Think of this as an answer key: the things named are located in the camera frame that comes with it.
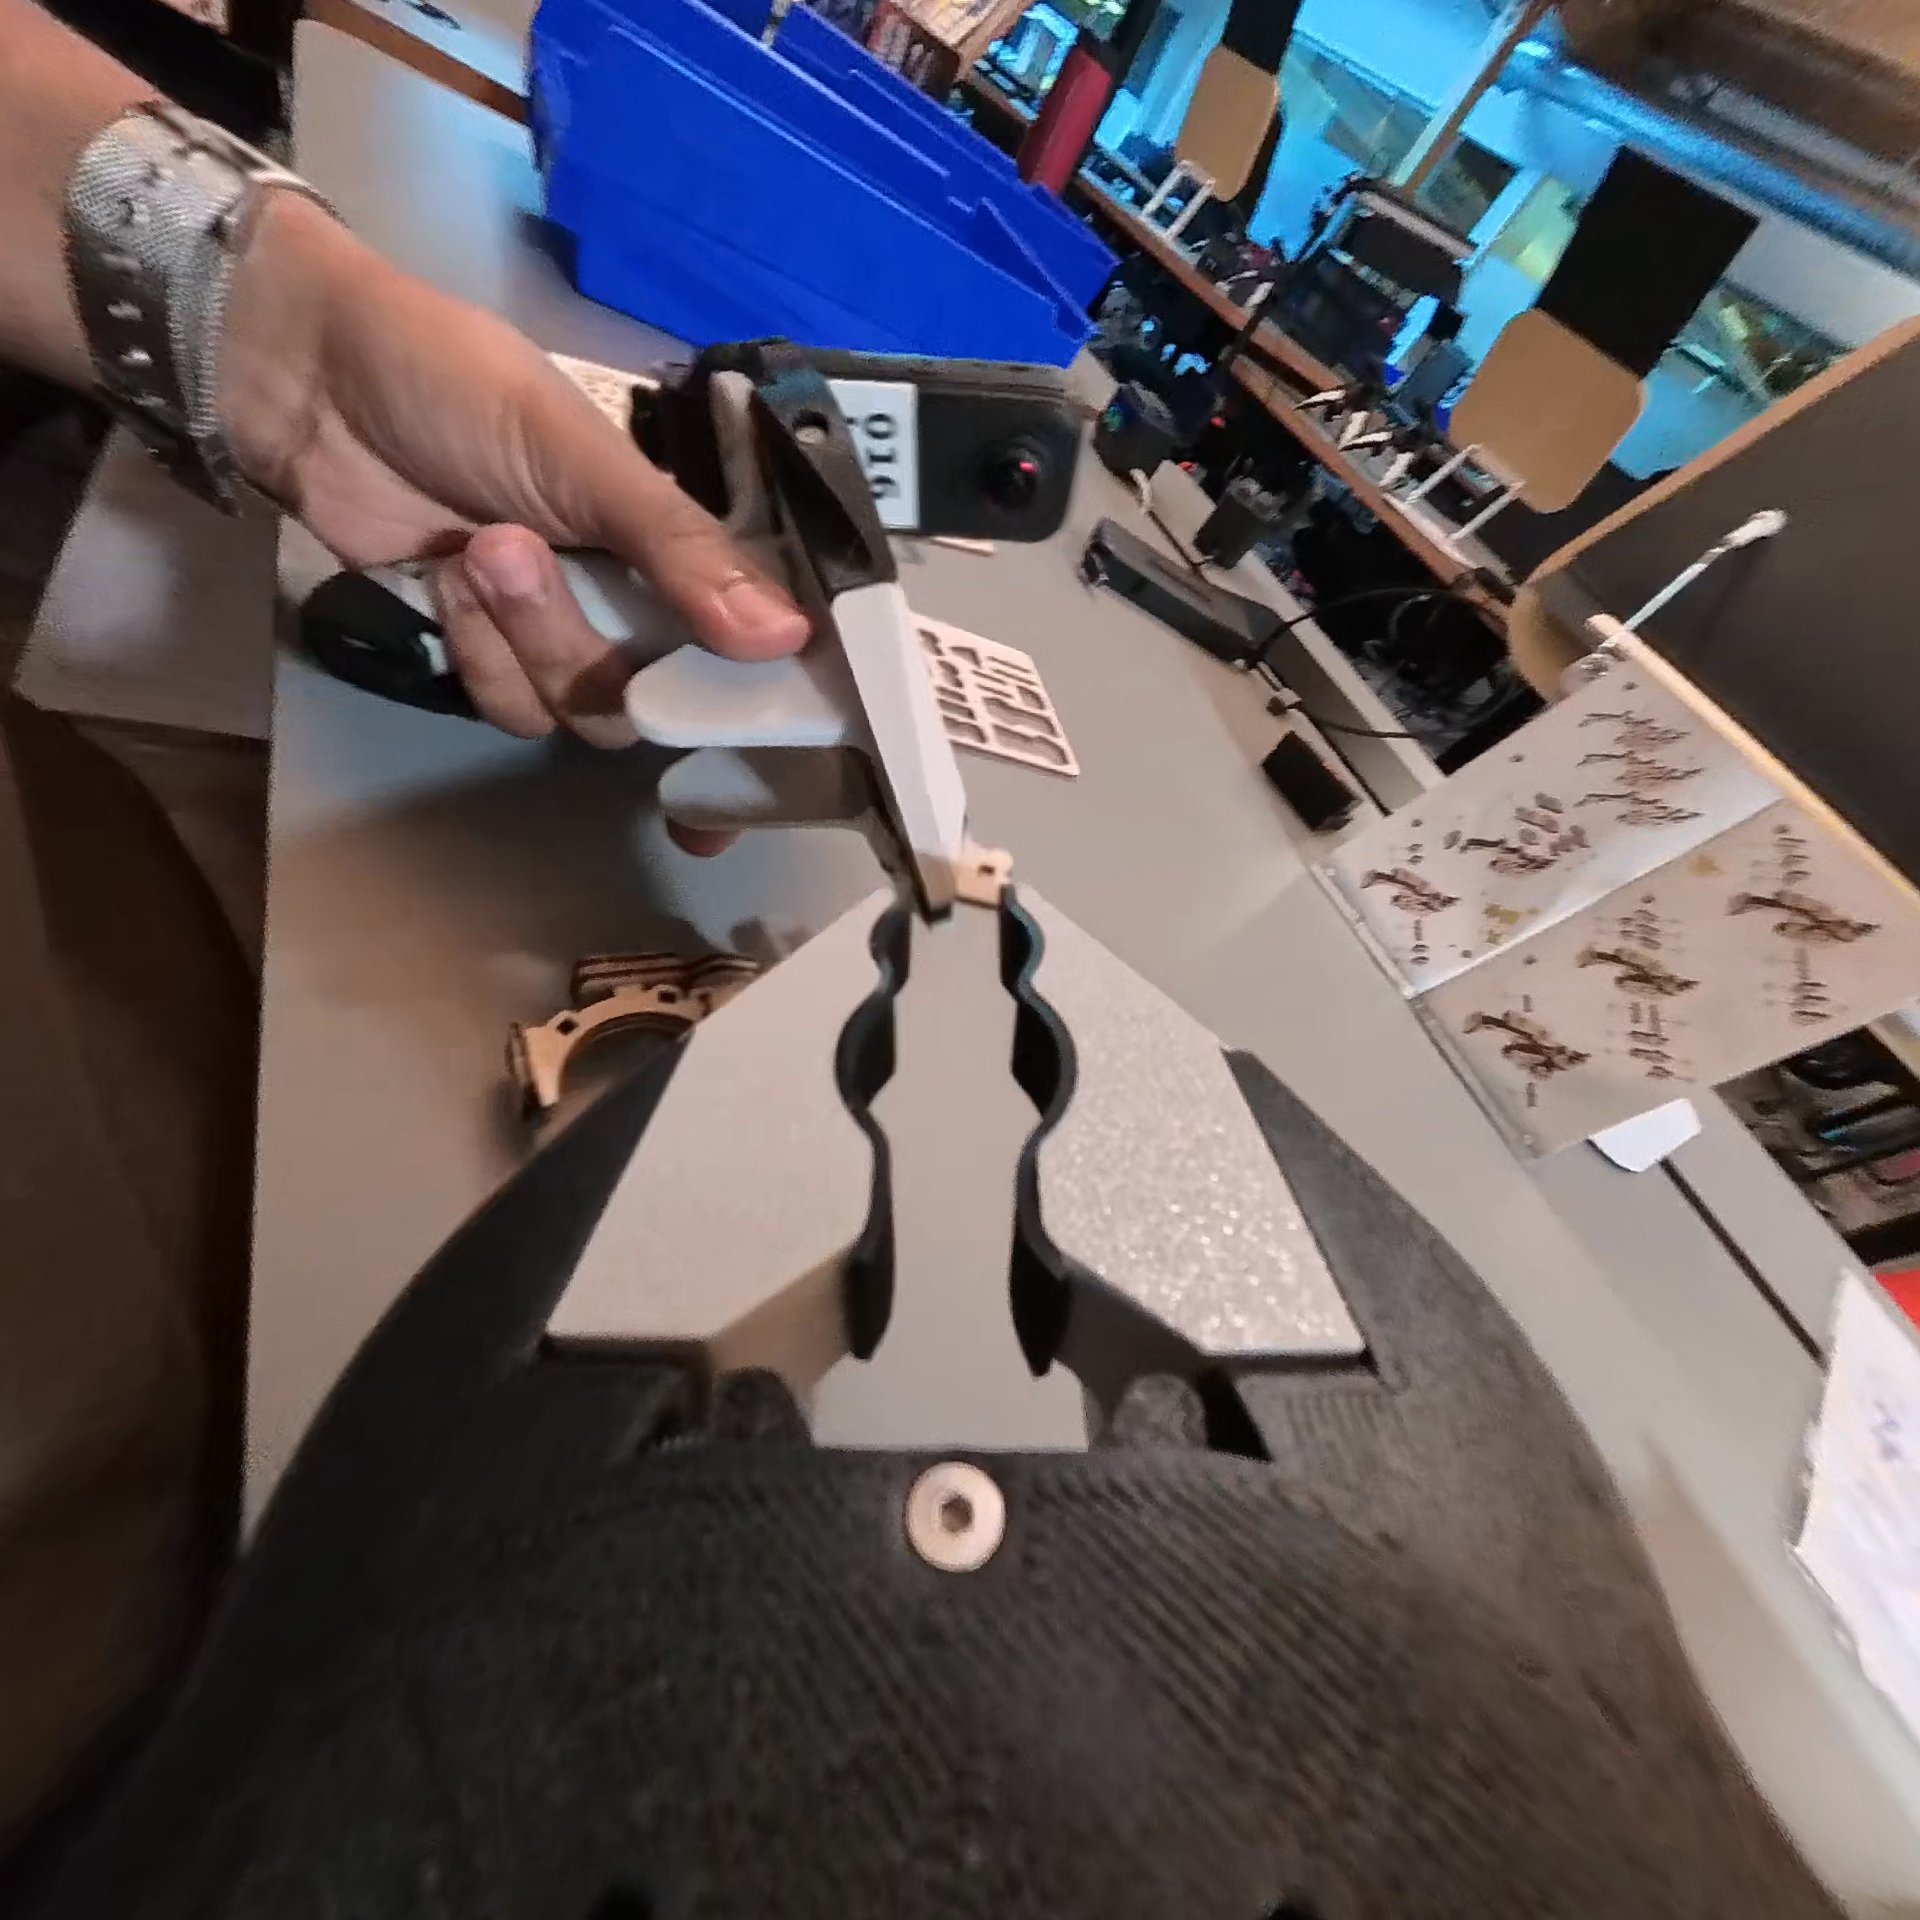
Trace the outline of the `black power adapter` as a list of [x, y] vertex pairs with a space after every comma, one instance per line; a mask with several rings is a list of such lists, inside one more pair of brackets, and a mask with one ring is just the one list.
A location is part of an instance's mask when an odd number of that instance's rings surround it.
[[1269, 602], [1163, 557], [1116, 518], [1096, 522], [1079, 569], [1087, 584], [1116, 594], [1224, 664], [1253, 668], [1283, 628]]

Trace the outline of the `small wooden puzzle piece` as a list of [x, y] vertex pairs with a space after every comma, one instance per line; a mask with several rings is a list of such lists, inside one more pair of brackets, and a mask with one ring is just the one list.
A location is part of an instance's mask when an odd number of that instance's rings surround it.
[[914, 852], [911, 889], [920, 916], [940, 924], [964, 905], [999, 910], [1012, 871], [1011, 849], [968, 841], [954, 852]]

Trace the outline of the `small black box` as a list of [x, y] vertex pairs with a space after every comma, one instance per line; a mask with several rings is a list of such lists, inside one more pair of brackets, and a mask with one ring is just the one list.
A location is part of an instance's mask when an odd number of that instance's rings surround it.
[[1313, 834], [1344, 832], [1360, 806], [1360, 793], [1349, 778], [1292, 730], [1259, 759], [1259, 775]]

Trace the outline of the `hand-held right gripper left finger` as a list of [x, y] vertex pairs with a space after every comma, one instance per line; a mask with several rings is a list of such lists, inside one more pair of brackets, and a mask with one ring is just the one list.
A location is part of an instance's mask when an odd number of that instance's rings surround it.
[[546, 1336], [707, 1368], [868, 1359], [897, 1292], [892, 1156], [914, 910], [872, 896], [693, 1025]]

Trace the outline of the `silver wristwatch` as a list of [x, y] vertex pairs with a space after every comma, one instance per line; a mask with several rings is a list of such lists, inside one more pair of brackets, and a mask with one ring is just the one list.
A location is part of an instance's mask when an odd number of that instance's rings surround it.
[[65, 264], [103, 404], [193, 496], [250, 490], [220, 420], [233, 277], [277, 198], [329, 204], [227, 127], [167, 100], [128, 106], [65, 186]]

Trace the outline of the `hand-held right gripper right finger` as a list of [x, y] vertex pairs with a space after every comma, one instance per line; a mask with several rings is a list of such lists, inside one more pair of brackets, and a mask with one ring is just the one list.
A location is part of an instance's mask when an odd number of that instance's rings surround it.
[[1333, 1368], [1367, 1344], [1220, 1037], [1039, 892], [999, 906], [1011, 1308], [1032, 1374]]

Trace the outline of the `wooden puzzle model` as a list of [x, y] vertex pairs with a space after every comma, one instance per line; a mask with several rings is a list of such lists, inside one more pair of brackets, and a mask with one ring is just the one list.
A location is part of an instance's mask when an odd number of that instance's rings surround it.
[[505, 1064], [520, 1112], [539, 1120], [559, 1109], [577, 1060], [627, 1032], [684, 1037], [765, 970], [735, 950], [613, 950], [583, 957], [567, 1002], [543, 1022], [507, 1029]]

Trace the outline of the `small white card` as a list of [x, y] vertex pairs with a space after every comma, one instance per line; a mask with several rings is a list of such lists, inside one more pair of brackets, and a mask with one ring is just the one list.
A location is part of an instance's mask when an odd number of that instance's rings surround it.
[[1668, 1160], [1673, 1151], [1700, 1135], [1700, 1116], [1687, 1097], [1668, 1100], [1629, 1120], [1602, 1126], [1586, 1144], [1612, 1168], [1641, 1175]]

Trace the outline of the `printed instruction sheet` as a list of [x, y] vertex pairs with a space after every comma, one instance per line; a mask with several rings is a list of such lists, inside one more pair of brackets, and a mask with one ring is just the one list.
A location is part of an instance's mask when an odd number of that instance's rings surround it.
[[1533, 1158], [1916, 1005], [1913, 885], [1632, 638], [1317, 877]]

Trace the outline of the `black and cardboard sign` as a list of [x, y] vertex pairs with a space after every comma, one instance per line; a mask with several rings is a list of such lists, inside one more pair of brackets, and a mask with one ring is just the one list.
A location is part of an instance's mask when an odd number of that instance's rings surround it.
[[1249, 184], [1280, 126], [1280, 68], [1301, 10], [1301, 1], [1229, 1], [1172, 146], [1178, 175], [1212, 200]]
[[1498, 502], [1577, 502], [1641, 420], [1648, 374], [1760, 216], [1635, 148], [1579, 213], [1533, 305], [1503, 327], [1448, 423]]

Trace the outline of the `grey desk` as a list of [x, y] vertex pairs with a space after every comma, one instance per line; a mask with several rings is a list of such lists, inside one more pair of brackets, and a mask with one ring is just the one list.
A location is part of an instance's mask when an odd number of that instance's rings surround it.
[[[1916, 1743], [1788, 1553], [1819, 1390], [1668, 1175], [1520, 1164], [1306, 871], [1258, 694], [1073, 576], [1077, 543], [907, 561], [916, 608], [1027, 649], [1075, 782], [971, 759], [973, 818], [1088, 935], [1297, 1086], [1476, 1264], [1610, 1455], [1689, 1654], [1815, 1869], [1916, 1914]], [[511, 1018], [588, 950], [821, 927], [848, 832], [697, 862], [655, 765], [371, 698], [281, 657], [259, 1050], [244, 1516], [356, 1341], [523, 1135]]]

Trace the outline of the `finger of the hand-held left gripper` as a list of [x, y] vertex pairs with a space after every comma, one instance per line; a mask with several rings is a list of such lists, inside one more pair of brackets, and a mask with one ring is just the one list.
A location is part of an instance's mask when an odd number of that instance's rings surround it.
[[906, 589], [859, 584], [840, 592], [831, 612], [920, 911], [944, 921], [957, 902], [970, 800]]

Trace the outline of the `dark partition board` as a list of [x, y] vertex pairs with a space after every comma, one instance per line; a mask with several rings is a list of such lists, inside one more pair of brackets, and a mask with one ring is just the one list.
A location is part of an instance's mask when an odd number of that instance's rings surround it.
[[1610, 616], [1917, 882], [1917, 321], [1560, 546], [1507, 614], [1556, 693]]

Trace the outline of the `person's left forearm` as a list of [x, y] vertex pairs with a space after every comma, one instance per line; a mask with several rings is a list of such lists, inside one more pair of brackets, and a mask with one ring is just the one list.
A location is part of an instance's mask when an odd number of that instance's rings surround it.
[[93, 386], [65, 250], [65, 192], [113, 121], [155, 84], [29, 1], [3, 5], [3, 358], [73, 391]]

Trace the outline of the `person's left hand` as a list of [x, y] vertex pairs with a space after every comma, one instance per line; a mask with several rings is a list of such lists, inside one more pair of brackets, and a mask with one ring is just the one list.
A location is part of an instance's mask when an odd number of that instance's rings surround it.
[[424, 565], [451, 668], [507, 736], [634, 742], [634, 664], [581, 609], [562, 549], [645, 576], [713, 653], [771, 660], [810, 638], [789, 592], [544, 351], [312, 198], [266, 198], [231, 273], [220, 374], [244, 477], [351, 569]]

